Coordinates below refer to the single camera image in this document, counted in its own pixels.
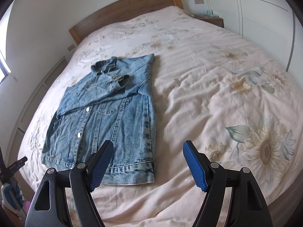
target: bedside table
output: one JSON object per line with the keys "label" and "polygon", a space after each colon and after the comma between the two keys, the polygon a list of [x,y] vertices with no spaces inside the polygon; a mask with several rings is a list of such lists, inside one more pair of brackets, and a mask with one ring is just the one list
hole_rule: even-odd
{"label": "bedside table", "polygon": [[203,21],[206,21],[208,23],[211,23],[211,24],[214,24],[216,26],[224,28],[224,22],[223,22],[222,18],[211,17],[211,16],[208,16],[208,15],[202,15],[202,14],[193,14],[193,17],[195,19],[203,20]]}

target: headboard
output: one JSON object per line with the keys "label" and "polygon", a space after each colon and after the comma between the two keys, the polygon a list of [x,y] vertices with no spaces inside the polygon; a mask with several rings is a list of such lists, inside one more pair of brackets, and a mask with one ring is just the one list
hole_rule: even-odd
{"label": "headboard", "polygon": [[168,6],[178,6],[183,9],[181,0],[119,0],[81,20],[69,29],[69,32],[79,45],[90,33],[106,25],[127,21]]}

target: bed sheet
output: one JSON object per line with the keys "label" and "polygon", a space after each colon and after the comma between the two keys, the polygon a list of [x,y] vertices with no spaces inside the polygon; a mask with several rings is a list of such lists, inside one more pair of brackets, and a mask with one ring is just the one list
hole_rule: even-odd
{"label": "bed sheet", "polygon": [[[105,26],[78,46],[53,83],[24,136],[20,172],[36,190],[46,131],[66,87],[111,56],[155,54],[151,84],[156,113],[155,182],[101,184],[92,193],[106,226],[191,226],[205,194],[182,154],[192,140],[225,168],[247,166],[272,203],[302,170],[303,93],[281,65],[226,29],[193,19],[177,7]],[[67,198],[72,205],[71,193]],[[224,226],[230,189],[218,226]]]}

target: metal screw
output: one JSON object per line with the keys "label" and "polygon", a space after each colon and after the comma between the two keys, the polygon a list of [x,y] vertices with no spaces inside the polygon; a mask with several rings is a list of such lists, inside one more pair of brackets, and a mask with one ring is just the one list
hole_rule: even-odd
{"label": "metal screw", "polygon": [[243,167],[243,172],[244,173],[250,173],[250,169],[248,169],[247,167]]}
{"label": "metal screw", "polygon": [[55,171],[54,168],[49,168],[49,169],[47,170],[47,173],[48,173],[48,174],[52,174],[52,173],[54,173],[54,171]]}
{"label": "metal screw", "polygon": [[211,166],[212,168],[218,168],[218,167],[219,167],[219,164],[216,163],[216,162],[212,162],[212,163],[210,163],[210,166]]}
{"label": "metal screw", "polygon": [[77,168],[78,168],[78,169],[82,169],[82,168],[84,168],[85,166],[86,166],[85,163],[80,163],[80,164],[77,165]]}

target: glove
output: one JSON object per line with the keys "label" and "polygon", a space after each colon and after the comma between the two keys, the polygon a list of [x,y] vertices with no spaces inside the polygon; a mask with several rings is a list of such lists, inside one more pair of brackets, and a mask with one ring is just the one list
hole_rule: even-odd
{"label": "glove", "polygon": [[[9,193],[13,188],[14,187],[8,183],[5,183],[1,186],[2,204],[5,205],[5,207],[7,209],[9,209],[10,211],[17,214],[18,213],[17,207],[16,207],[15,203],[13,202],[13,200],[10,196],[10,193]],[[22,191],[18,184],[16,185],[16,191],[17,192],[15,192],[15,191],[12,191],[12,192],[15,195],[17,202],[19,202],[21,204],[21,207],[23,207],[24,197],[22,196]]]}

